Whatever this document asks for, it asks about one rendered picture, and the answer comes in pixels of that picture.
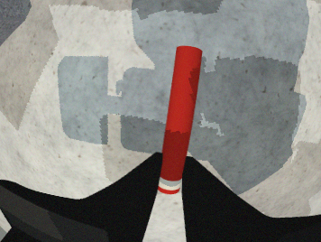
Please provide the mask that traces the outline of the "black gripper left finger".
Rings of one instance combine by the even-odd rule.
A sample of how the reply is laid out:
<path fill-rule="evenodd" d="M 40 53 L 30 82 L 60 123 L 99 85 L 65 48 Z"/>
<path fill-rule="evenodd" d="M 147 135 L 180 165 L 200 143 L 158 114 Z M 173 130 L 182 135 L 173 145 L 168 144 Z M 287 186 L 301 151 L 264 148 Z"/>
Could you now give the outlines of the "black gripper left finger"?
<path fill-rule="evenodd" d="M 163 153 L 151 154 L 90 197 L 70 199 L 0 180 L 0 210 L 11 227 L 41 242 L 142 242 L 160 183 Z"/>

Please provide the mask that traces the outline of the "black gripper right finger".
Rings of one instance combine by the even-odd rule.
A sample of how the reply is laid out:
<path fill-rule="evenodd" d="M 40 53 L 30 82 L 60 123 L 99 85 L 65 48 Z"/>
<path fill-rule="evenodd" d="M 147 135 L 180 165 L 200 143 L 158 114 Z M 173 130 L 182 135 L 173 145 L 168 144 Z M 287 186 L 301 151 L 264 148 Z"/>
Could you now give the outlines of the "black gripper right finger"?
<path fill-rule="evenodd" d="M 182 204 L 187 242 L 318 242 L 321 215 L 269 217 L 186 156 Z"/>

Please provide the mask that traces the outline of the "red peg with white band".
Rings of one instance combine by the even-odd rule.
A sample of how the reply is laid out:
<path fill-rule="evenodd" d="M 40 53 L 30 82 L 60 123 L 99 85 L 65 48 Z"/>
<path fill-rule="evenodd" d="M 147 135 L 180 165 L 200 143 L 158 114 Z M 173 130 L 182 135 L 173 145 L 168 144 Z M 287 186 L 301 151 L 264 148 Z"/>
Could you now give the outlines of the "red peg with white band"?
<path fill-rule="evenodd" d="M 190 129 L 192 129 L 194 107 L 199 88 L 200 62 L 199 48 L 180 45 L 176 48 L 174 77 L 169 100 L 167 124 L 165 125 L 163 163 L 160 169 L 158 191 L 178 193 L 182 183 L 183 165 L 187 156 Z"/>

